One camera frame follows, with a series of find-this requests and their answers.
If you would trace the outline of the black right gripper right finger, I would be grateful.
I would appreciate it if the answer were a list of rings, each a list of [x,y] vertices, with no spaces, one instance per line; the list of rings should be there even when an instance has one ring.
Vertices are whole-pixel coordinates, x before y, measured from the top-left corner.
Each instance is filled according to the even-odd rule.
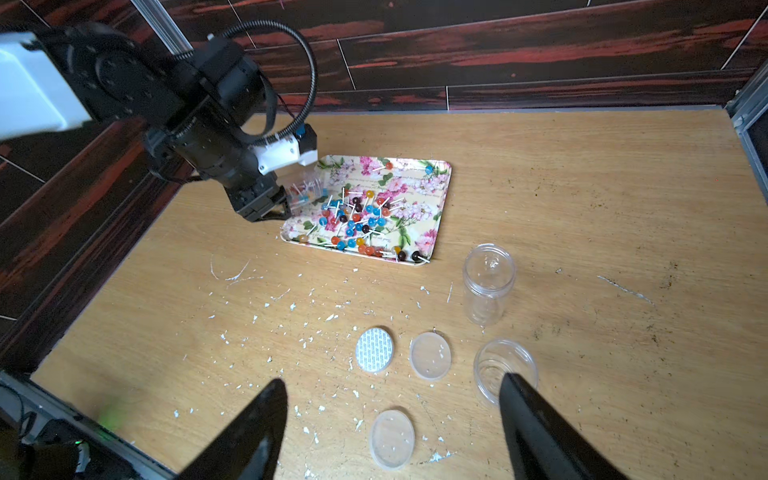
[[[499,407],[516,479],[624,479],[521,375],[507,373]]]

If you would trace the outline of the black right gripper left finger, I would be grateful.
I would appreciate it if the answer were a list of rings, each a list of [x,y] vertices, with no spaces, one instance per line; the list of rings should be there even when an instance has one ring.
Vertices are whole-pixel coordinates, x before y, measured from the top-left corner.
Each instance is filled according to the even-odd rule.
[[[275,378],[177,477],[272,479],[287,417],[286,385]]]

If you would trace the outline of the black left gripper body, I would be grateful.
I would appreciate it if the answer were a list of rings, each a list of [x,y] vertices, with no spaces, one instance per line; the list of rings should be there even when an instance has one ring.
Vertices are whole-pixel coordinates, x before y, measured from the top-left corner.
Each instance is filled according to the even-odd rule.
[[[226,188],[233,210],[249,222],[288,220],[291,207],[285,188],[277,183],[277,175],[260,176],[252,185]]]

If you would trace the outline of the clear plastic jar lid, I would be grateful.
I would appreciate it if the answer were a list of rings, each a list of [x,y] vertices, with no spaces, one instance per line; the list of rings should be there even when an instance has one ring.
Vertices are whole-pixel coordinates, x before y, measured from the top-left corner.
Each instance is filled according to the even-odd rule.
[[[418,377],[437,381],[449,372],[452,354],[443,336],[435,332],[424,332],[412,340],[409,360]]]

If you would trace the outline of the white patterned jar lid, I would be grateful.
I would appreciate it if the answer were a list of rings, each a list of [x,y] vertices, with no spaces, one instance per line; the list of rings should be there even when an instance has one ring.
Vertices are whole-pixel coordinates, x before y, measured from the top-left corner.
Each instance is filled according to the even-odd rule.
[[[387,330],[372,327],[364,331],[356,343],[355,358],[365,372],[385,370],[393,359],[394,342]]]

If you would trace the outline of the clear plastic candy jar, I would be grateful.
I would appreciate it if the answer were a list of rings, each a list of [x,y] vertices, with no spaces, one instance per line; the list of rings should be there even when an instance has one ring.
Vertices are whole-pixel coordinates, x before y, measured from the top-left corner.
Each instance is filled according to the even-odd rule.
[[[465,314],[470,322],[487,327],[500,321],[515,285],[517,266],[499,245],[474,247],[463,266]]]

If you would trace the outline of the candy jar with lid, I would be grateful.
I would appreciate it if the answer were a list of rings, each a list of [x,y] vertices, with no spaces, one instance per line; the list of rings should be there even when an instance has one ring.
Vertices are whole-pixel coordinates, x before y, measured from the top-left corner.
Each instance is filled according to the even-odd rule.
[[[328,195],[325,176],[314,167],[291,170],[281,174],[278,180],[286,190],[288,205],[292,210],[300,209]]]

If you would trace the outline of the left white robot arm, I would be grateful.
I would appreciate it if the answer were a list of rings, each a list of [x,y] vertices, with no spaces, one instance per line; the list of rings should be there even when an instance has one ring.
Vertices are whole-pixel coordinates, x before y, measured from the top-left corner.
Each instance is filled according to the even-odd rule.
[[[137,118],[150,172],[170,181],[182,160],[196,181],[221,184],[250,222],[285,220],[285,189],[265,170],[244,124],[272,128],[276,94],[234,42],[217,38],[177,58],[153,57],[101,25],[1,29],[1,136],[15,139]]]

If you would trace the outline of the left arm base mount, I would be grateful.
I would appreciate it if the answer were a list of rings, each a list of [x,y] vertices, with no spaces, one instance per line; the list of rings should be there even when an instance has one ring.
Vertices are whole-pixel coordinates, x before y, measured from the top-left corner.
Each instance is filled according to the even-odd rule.
[[[125,460],[77,437],[63,421],[50,421],[42,437],[27,444],[1,420],[2,479],[139,479]]]

